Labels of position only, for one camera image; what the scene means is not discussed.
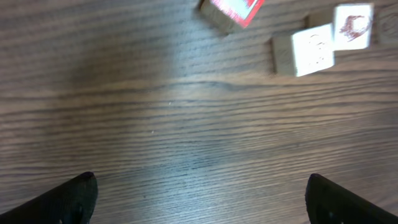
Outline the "red picture wooden block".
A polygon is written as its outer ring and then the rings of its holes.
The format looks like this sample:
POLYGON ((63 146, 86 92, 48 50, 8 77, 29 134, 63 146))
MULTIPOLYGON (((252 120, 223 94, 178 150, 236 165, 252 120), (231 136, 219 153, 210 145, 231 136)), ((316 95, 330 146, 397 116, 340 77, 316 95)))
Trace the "red picture wooden block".
POLYGON ((279 75, 302 77, 335 65, 331 24, 275 36, 272 48, 279 75))

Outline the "red Y wooden block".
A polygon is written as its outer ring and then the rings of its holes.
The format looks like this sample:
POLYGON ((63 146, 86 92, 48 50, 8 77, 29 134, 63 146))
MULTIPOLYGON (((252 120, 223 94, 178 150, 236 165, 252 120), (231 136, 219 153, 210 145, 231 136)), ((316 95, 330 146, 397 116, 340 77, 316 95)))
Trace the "red Y wooden block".
POLYGON ((231 34, 245 29, 263 4, 264 0, 204 0, 200 12, 222 32, 231 34))

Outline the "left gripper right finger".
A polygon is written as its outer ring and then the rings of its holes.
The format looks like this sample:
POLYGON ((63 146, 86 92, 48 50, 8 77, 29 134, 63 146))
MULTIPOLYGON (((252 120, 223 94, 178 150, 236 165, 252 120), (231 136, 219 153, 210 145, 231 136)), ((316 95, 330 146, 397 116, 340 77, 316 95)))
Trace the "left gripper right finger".
POLYGON ((311 224, 397 224, 397 216, 320 174, 311 174, 305 191, 311 224))

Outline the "brown animal wooden block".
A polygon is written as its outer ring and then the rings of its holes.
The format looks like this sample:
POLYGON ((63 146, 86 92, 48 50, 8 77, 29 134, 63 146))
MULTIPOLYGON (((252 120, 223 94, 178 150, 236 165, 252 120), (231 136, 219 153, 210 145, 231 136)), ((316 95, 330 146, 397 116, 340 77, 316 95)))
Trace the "brown animal wooden block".
POLYGON ((373 3, 339 4, 308 15, 309 27, 332 25, 335 51, 361 50, 370 45, 373 3))

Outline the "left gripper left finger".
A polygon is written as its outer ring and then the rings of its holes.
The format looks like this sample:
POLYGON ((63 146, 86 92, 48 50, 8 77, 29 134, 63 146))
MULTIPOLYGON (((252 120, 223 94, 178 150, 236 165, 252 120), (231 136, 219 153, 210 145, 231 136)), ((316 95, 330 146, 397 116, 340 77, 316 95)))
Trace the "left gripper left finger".
POLYGON ((94 173, 84 172, 69 181, 1 214, 1 224, 90 222, 98 198, 94 173))

